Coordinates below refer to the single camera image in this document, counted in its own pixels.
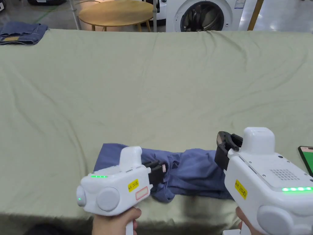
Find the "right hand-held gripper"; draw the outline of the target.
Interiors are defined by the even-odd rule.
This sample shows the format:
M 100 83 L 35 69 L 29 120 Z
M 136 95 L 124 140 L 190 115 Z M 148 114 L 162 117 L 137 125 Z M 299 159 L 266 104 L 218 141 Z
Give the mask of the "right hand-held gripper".
M 216 164 L 224 184 L 252 227 L 264 235 L 313 234 L 312 177 L 275 152 L 265 127 L 247 127 L 244 136 L 219 131 Z

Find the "person's left hand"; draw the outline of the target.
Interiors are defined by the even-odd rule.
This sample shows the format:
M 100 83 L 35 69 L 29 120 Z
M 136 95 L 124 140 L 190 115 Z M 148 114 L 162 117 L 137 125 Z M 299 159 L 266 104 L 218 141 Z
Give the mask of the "person's left hand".
M 125 235 L 129 222 L 133 222 L 133 234 L 136 235 L 138 227 L 136 219 L 140 218 L 141 214 L 142 211 L 135 207 L 117 216 L 106 217 L 94 214 L 92 235 Z

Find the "person's right hand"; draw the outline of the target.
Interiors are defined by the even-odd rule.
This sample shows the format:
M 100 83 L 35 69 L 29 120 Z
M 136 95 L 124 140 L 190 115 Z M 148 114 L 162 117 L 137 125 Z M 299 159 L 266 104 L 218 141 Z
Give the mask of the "person's right hand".
M 240 207 L 236 208 L 236 215 L 237 217 L 240 219 L 240 223 L 238 225 L 239 229 L 242 230 L 242 225 L 248 225 L 249 221 L 247 219 L 247 217 L 245 216 L 245 214 L 243 213 L 243 211 L 241 210 Z

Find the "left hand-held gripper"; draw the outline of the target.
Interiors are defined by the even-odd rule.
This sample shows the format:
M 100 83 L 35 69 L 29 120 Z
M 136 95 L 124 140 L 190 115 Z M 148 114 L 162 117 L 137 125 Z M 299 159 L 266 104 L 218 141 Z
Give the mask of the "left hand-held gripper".
M 80 181 L 77 204 L 93 215 L 118 216 L 149 197 L 166 171 L 164 159 L 148 157 L 139 146 L 103 146 L 94 171 Z M 125 235 L 133 235 L 133 222 Z

